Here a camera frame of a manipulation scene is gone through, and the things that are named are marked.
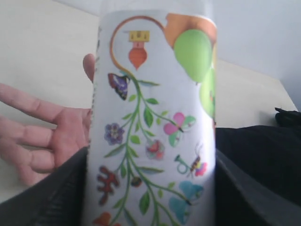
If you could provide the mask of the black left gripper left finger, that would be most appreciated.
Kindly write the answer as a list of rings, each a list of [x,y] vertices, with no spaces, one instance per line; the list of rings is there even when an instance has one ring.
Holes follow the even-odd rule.
[[[1,203],[1,226],[79,226],[86,166],[84,147],[45,179]]]

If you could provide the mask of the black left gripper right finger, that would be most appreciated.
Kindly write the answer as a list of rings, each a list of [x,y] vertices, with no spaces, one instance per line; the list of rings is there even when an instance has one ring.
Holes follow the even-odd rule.
[[[216,160],[249,205],[271,226],[299,226],[300,206],[261,185],[220,150]]]

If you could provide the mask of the forearm in black sleeve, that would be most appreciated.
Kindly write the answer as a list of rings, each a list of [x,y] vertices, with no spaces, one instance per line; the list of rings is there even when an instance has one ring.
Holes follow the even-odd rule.
[[[301,114],[276,111],[276,126],[217,128],[216,147],[257,182],[300,205]]]

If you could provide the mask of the person's open bare hand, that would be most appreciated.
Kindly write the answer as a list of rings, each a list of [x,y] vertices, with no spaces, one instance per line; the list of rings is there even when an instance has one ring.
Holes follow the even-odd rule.
[[[71,108],[0,85],[0,101],[28,116],[54,124],[50,129],[0,118],[0,157],[13,165],[20,180],[33,186],[88,145],[90,108]]]

